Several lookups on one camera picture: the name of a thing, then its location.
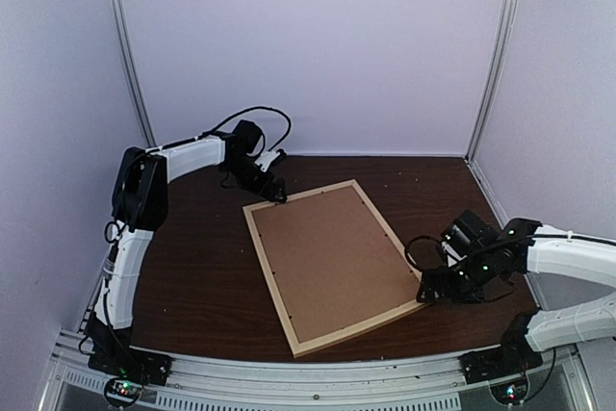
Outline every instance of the brown board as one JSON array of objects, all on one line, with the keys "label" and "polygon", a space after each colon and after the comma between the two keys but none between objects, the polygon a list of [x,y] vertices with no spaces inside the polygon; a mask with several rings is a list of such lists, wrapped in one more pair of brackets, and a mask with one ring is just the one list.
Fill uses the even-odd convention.
[{"label": "brown board", "polygon": [[421,275],[356,181],[244,214],[294,357],[422,308]]}]

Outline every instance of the white robotic arm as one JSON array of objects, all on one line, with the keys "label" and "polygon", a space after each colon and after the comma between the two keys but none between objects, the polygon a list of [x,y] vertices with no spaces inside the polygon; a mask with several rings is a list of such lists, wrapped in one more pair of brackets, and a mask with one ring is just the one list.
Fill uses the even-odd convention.
[{"label": "white robotic arm", "polygon": [[221,166],[235,176],[239,187],[284,202],[284,180],[275,177],[270,167],[286,154],[276,149],[250,155],[262,137],[258,126],[241,120],[232,133],[210,131],[167,146],[126,150],[112,198],[115,220],[106,228],[110,247],[103,283],[86,327],[94,344],[91,368],[124,371],[123,376],[139,383],[165,383],[168,357],[131,349],[130,337],[141,263],[154,232],[167,217],[167,184],[203,167]]},{"label": "white robotic arm", "polygon": [[[514,218],[502,231],[465,211],[437,246],[449,265],[424,270],[418,301],[483,301],[483,285],[513,272],[551,273],[616,288],[616,241],[562,231],[536,220]],[[409,264],[416,265],[407,252]],[[616,293],[562,310],[520,314],[498,348],[461,357],[469,382],[539,366],[538,352],[616,336]]]},{"label": "white robotic arm", "polygon": [[[550,226],[541,226],[535,233],[569,239],[537,238],[528,248],[528,271],[562,274],[616,289],[615,245],[574,239],[578,235]],[[616,336],[616,292],[562,310],[540,311],[527,328],[526,340],[535,351]]]},{"label": "white robotic arm", "polygon": [[[166,159],[167,183],[182,175],[209,166],[218,166],[225,161],[226,142],[220,137],[184,141],[172,147],[146,150],[145,156],[158,156]],[[283,156],[281,150],[267,151],[254,160],[262,172]],[[136,162],[135,168],[141,168]],[[117,220],[110,227],[109,256],[105,262],[106,280],[101,288],[94,312],[104,324],[114,329],[124,329],[133,323],[132,308],[140,275],[141,262],[145,251],[154,236],[153,230],[127,229],[126,223]]]}]

